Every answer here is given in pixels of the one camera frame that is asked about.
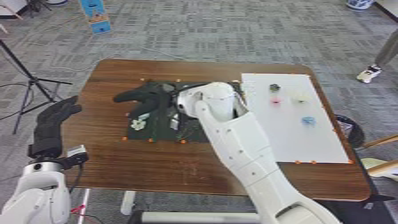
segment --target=black cable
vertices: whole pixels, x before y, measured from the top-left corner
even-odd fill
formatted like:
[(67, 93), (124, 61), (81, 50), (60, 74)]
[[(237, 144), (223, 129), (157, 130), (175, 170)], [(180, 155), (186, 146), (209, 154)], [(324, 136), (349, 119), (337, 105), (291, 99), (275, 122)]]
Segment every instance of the black cable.
[(86, 216), (86, 217), (93, 218), (95, 221), (97, 221), (101, 224), (104, 224), (104, 222), (101, 221), (101, 219), (99, 219), (93, 215), (81, 215), (81, 216)]
[(74, 179), (74, 183), (70, 185), (70, 188), (69, 188), (69, 193), (72, 192), (72, 190), (74, 190), (74, 188), (77, 186), (81, 174), (83, 174), (83, 164), (77, 165), (77, 176), (76, 176), (76, 179)]
[[(6, 86), (24, 86), (24, 87), (28, 88), (28, 86), (26, 86), (22, 83), (10, 83), (10, 84), (5, 84), (5, 85), (0, 86), (0, 88), (3, 88), (3, 87), (6, 87)], [(29, 100), (28, 100), (28, 104), (24, 105), (22, 109), (29, 106), (29, 104), (31, 104), (31, 102), (33, 102), (33, 89), (29, 89), (28, 93), (29, 93)], [(10, 115), (6, 115), (5, 117), (1, 117), (1, 118), (0, 118), (0, 121), (1, 121), (3, 119), (6, 119), (8, 117), (12, 117), (17, 113), (19, 113), (19, 110), (17, 110)]]

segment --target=pink object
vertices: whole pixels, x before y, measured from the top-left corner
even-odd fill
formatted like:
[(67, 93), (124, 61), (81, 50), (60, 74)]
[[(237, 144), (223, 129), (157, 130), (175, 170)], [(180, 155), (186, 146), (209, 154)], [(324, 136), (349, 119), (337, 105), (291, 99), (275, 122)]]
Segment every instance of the pink object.
[(85, 205), (79, 205), (76, 208), (70, 209), (70, 213), (79, 212), (79, 210), (85, 208)]
[(273, 104), (278, 104), (280, 103), (280, 99), (275, 97), (275, 98), (271, 98), (271, 100), (269, 100), (269, 102), (273, 103)]

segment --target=cable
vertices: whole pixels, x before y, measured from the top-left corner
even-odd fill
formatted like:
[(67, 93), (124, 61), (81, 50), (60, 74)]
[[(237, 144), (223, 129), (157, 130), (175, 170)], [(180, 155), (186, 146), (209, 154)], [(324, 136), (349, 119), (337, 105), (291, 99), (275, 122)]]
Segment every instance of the cable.
[(72, 190), (74, 190), (74, 188), (77, 186), (81, 174), (83, 174), (83, 164), (77, 165), (77, 176), (76, 176), (76, 179), (74, 179), (74, 183), (70, 185), (70, 188), (69, 188), (69, 193), (72, 192)]
[(47, 31), (53, 28), (61, 28), (63, 24), (69, 23), (72, 20), (76, 20), (77, 18), (81, 18), (81, 15), (74, 16), (70, 19), (67, 19), (61, 23), (58, 23), (56, 25), (51, 25), (44, 30), (38, 31), (38, 33), (42, 33), (44, 31)]
[(101, 221), (101, 219), (99, 219), (93, 215), (81, 215), (81, 216), (86, 216), (86, 217), (93, 218), (95, 221), (97, 221), (101, 224), (104, 224), (102, 221)]
[[(0, 88), (1, 88), (1, 87), (6, 87), (6, 86), (12, 86), (12, 85), (13, 85), (13, 86), (24, 86), (24, 87), (28, 88), (28, 86), (26, 86), (22, 83), (10, 83), (10, 84), (5, 84), (5, 85), (0, 86)], [(31, 88), (29, 88), (28, 94), (29, 94), (29, 100), (28, 100), (28, 104), (24, 105), (22, 109), (29, 106), (29, 104), (31, 104), (31, 102), (33, 102), (33, 89), (31, 89)], [(10, 115), (6, 115), (5, 117), (1, 117), (1, 118), (0, 118), (0, 121), (1, 121), (3, 119), (6, 119), (8, 117), (12, 117), (17, 113), (19, 113), (19, 110), (17, 110)]]
[[(115, 40), (132, 40), (132, 39), (131, 39), (131, 38), (115, 38), (115, 39), (109, 39), (109, 41), (115, 41)], [(37, 44), (35, 42), (26, 42), (26, 43), (35, 44), (35, 45), (40, 45), (40, 46), (45, 46), (44, 44)], [(182, 57), (179, 57), (179, 56), (175, 56), (175, 55), (172, 55), (172, 54), (161, 52), (161, 51), (156, 50), (156, 49), (150, 49), (150, 48), (145, 48), (145, 47), (138, 47), (138, 48), (143, 49), (143, 50), (147, 50), (147, 51), (150, 51), (150, 52), (156, 52), (156, 53), (163, 54), (164, 56), (172, 57), (172, 58), (177, 59), (177, 60), (184, 60)], [(58, 54), (60, 54), (56, 48), (54, 48), (54, 50), (51, 51), (51, 53), (53, 53), (54, 55), (51, 55), (49, 68), (54, 69), (54, 70), (63, 69), (63, 70), (69, 70), (69, 71), (72, 71), (72, 72), (85, 72), (88, 69), (92, 69), (92, 68), (95, 67), (99, 61), (104, 60), (104, 59), (108, 59), (108, 58), (111, 58), (111, 57), (118, 54), (120, 51), (125, 51), (125, 50), (124, 50), (124, 49), (122, 49), (122, 50), (117, 50), (117, 51), (115, 51), (113, 53), (109, 53), (106, 56), (102, 56), (102, 51), (99, 51), (101, 56), (102, 56), (102, 57), (99, 58), (99, 60), (95, 60), (85, 68), (81, 68), (81, 69), (74, 69), (74, 68), (69, 68), (69, 67), (54, 66), (54, 65), (53, 65), (53, 64), (54, 64), (56, 56), (58, 56)], [(13, 65), (13, 63), (10, 62), (10, 60), (8, 60), (6, 56), (5, 56), (5, 54), (3, 54), (3, 57), (5, 57), (5, 60), (8, 61), (10, 65), (13, 66), (17, 72), (22, 74), (22, 76), (26, 76), (26, 74), (22, 73), (19, 67), (17, 67), (17, 66)]]
[(77, 213), (70, 213), (70, 214), (76, 215), (76, 216), (81, 216), (83, 219), (85, 219), (92, 224), (95, 224), (95, 222), (90, 220), (90, 218), (85, 217), (86, 215), (81, 215), (81, 214), (77, 214)]

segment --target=white paper sheet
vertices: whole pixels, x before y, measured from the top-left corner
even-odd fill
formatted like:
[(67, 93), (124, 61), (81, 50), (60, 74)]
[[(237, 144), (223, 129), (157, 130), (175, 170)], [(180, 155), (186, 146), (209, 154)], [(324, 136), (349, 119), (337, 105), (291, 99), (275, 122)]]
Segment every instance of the white paper sheet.
[[(244, 73), (241, 80), (246, 107), (269, 138), (276, 161), (347, 163), (308, 75)], [(276, 92), (269, 91), (271, 84), (280, 86)], [(303, 117), (314, 119), (314, 124), (301, 121)]]

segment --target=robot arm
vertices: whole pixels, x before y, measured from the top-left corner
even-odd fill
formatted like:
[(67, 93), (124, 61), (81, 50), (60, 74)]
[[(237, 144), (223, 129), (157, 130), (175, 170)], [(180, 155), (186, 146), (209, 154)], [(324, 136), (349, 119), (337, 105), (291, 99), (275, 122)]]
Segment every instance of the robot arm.
[(74, 105), (76, 97), (53, 104), (37, 116), (33, 145), (28, 156), (33, 159), (22, 169), (15, 191), (5, 203), (0, 223), (63, 224), (69, 218), (69, 190), (61, 171), (86, 161), (83, 147), (77, 147), (67, 158), (61, 154), (60, 124), (81, 111)]
[(180, 112), (198, 119), (220, 161), (244, 187), (264, 224), (337, 224), (321, 205), (298, 193), (282, 175), (266, 134), (225, 83), (184, 90)]

